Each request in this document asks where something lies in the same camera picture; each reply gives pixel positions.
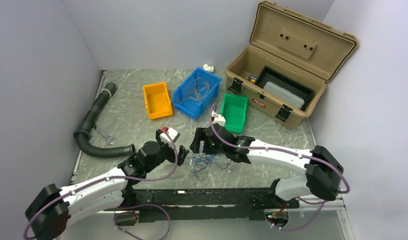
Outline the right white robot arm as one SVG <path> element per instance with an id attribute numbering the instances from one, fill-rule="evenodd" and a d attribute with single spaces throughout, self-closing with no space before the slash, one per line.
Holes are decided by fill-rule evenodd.
<path id="1" fill-rule="evenodd" d="M 314 149 L 276 146 L 251 136 L 234 135 L 215 123 L 196 129 L 190 150 L 195 154 L 222 154 L 235 163 L 271 165 L 297 173 L 295 177 L 272 182 L 267 200 L 274 208 L 307 195 L 333 201 L 340 193 L 343 167 L 323 146 Z"/>

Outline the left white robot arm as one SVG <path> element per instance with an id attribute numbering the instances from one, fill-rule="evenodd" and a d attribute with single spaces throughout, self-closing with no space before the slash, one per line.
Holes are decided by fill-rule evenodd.
<path id="1" fill-rule="evenodd" d="M 136 153 L 108 172 L 61 188 L 49 184 L 42 188 L 27 207 L 28 224 L 23 232 L 25 240 L 53 240 L 82 218 L 99 211 L 121 208 L 131 209 L 136 204 L 133 186 L 140 182 L 164 180 L 172 175 L 153 179 L 147 174 L 164 161 L 181 166 L 188 150 L 176 147 L 180 134 L 173 128 L 156 131 L 155 141 L 146 142 Z"/>

